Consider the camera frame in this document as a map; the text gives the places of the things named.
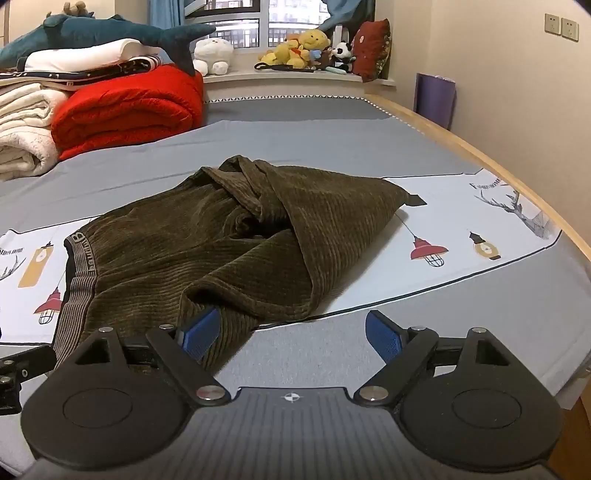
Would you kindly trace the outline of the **wall switch plate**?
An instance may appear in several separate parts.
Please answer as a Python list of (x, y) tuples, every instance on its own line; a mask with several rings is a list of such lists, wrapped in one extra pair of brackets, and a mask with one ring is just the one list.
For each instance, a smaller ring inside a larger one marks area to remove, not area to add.
[(561, 19), (561, 35), (573, 42), (579, 41), (579, 24), (567, 18)]
[(546, 13), (544, 16), (544, 31), (553, 35), (561, 35), (561, 18), (554, 14)]

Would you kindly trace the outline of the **cream folded blanket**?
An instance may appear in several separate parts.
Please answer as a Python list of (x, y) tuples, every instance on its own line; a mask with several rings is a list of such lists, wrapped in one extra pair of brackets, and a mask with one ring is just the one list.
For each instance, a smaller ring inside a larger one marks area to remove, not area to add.
[(1, 180), (41, 176), (58, 162), (51, 125), (68, 99), (40, 83), (1, 88)]

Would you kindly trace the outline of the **blue curtain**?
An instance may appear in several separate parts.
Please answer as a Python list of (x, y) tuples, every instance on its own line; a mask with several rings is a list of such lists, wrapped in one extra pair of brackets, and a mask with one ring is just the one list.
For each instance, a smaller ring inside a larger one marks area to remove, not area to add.
[(322, 0), (328, 7), (329, 18), (318, 26), (325, 33), (332, 33), (341, 25), (355, 35), (363, 23), (375, 20), (375, 0)]
[(169, 29), (184, 24), (183, 0), (149, 0), (148, 24)]

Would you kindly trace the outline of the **panda plush toy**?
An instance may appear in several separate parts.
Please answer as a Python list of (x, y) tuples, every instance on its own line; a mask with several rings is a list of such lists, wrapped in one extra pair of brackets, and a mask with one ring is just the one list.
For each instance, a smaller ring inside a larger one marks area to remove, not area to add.
[(332, 48), (331, 66), (346, 73), (353, 72), (353, 63), (356, 57), (353, 55), (352, 45), (347, 42), (339, 42)]

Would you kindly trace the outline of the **yellow bear plush toy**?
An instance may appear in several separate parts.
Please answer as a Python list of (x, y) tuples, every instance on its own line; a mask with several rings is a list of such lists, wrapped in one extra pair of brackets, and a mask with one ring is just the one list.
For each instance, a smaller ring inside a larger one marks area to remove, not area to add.
[(288, 35), (254, 65), (256, 70), (314, 72), (329, 64), (331, 40), (318, 29)]

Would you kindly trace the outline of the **purple folder by wall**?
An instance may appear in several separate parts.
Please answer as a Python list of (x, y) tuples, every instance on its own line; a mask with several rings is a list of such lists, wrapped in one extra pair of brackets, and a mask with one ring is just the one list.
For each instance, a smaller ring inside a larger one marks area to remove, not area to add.
[(457, 99), (454, 80), (418, 73), (415, 83), (414, 112), (450, 130)]

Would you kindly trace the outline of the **dark patterned folded cloth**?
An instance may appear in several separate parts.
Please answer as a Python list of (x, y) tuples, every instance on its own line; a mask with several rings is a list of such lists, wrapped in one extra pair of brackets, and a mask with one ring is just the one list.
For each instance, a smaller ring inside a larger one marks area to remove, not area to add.
[(1, 73), (1, 87), (38, 83), (42, 86), (61, 90), (76, 91), (100, 81), (147, 73), (162, 65), (157, 55), (132, 58), (117, 65), (81, 72), (11, 71)]

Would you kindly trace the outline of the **wall switch plate left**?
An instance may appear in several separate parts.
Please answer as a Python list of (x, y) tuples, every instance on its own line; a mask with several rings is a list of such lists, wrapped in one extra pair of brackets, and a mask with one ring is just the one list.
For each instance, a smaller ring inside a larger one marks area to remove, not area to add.
[(553, 35), (561, 35), (561, 18), (554, 14), (546, 13), (544, 16), (544, 31)]

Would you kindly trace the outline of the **blue curtain left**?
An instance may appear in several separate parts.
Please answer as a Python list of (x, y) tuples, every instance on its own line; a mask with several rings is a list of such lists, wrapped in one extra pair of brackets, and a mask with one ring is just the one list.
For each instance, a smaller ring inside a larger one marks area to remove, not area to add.
[(149, 0), (148, 24), (169, 29), (184, 24), (183, 0)]

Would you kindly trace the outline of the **blue curtain right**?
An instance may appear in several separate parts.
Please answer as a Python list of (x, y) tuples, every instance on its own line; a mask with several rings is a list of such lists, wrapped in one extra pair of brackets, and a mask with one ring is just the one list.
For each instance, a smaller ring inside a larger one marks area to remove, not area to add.
[(355, 35), (363, 23), (375, 20), (375, 0), (322, 0), (328, 7), (329, 18), (318, 26), (325, 33), (332, 33), (341, 25)]

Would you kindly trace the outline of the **wall switch plate right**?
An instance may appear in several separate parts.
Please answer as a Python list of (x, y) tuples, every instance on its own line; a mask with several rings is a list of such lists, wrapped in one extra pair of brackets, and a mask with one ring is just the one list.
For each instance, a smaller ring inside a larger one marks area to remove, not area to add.
[(567, 18), (561, 19), (561, 35), (573, 42), (579, 41), (579, 24)]

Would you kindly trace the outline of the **white folded pillow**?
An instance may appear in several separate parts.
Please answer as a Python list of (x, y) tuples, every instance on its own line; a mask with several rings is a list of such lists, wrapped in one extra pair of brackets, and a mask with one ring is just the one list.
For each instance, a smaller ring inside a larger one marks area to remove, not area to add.
[(20, 71), (74, 73), (118, 65), (135, 57), (157, 55), (158, 47), (125, 38), (87, 48), (51, 49), (30, 54)]

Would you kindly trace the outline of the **red folded quilt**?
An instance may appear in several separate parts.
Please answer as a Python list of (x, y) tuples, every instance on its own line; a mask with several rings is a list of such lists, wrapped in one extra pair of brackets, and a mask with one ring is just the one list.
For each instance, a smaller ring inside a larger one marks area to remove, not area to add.
[(86, 86), (56, 109), (51, 134), (61, 161), (144, 144), (204, 125), (204, 78), (172, 64)]

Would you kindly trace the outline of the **dark red cushion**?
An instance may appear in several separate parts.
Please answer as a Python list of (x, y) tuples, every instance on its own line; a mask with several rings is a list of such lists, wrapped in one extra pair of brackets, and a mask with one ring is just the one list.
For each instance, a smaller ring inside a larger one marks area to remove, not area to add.
[(388, 19), (366, 21), (353, 39), (353, 73), (363, 83), (377, 80), (388, 63), (391, 54), (392, 36)]

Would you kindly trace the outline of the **white plush toy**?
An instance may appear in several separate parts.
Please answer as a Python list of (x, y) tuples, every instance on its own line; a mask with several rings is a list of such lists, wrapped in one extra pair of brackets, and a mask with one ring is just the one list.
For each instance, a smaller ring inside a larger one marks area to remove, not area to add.
[(228, 73), (233, 58), (233, 46), (222, 38), (198, 40), (193, 50), (193, 68), (201, 76), (221, 76)]

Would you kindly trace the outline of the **grey printed bed sheet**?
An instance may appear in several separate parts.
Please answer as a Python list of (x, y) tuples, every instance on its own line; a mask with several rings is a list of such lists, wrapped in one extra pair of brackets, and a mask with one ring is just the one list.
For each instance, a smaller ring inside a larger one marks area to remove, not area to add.
[(349, 98), (1, 186), (19, 479), (553, 479), (590, 257), (515, 181)]

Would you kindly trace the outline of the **blue shark plush toy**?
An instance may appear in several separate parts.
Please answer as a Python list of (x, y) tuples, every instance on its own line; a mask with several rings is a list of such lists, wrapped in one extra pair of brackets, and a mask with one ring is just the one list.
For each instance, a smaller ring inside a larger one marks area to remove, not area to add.
[(162, 29), (134, 23), (119, 15), (108, 19), (50, 15), (34, 30), (1, 49), (1, 67), (14, 68), (19, 60), (42, 50), (89, 48), (133, 39), (145, 46), (164, 50), (180, 70), (192, 76), (194, 68), (189, 44), (214, 31), (214, 26), (199, 23)]

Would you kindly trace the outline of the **wooden bed frame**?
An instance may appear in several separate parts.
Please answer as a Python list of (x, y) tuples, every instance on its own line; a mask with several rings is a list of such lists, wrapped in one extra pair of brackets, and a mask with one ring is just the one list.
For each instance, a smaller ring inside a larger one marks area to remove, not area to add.
[(538, 208), (547, 214), (550, 220), (569, 237), (569, 239), (576, 245), (580, 252), (588, 260), (591, 260), (590, 246), (583, 239), (583, 237), (578, 234), (576, 230), (549, 203), (547, 203), (541, 196), (535, 193), (523, 181), (513, 175), (508, 169), (501, 166), (498, 162), (454, 133), (442, 128), (436, 123), (422, 117), (421, 115), (402, 105), (399, 105), (396, 102), (388, 100), (387, 98), (377, 94), (365, 94), (363, 97), (365, 97), (365, 99), (370, 103), (382, 108), (387, 113), (392, 114), (394, 117), (397, 117), (400, 120), (408, 123), (408, 125), (417, 129), (432, 141), (454, 152), (462, 159), (486, 168), (497, 177), (507, 181), (518, 192), (527, 196)]

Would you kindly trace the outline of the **brown corduroy pants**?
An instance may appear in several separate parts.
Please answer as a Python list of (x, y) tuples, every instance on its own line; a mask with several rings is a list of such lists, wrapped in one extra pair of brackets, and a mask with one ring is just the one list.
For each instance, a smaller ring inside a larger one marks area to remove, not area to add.
[(94, 331), (184, 327), (209, 307), (217, 369), (263, 323), (317, 310), (396, 212), (422, 199), (379, 178), (231, 157), (69, 235), (53, 348), (64, 362)]

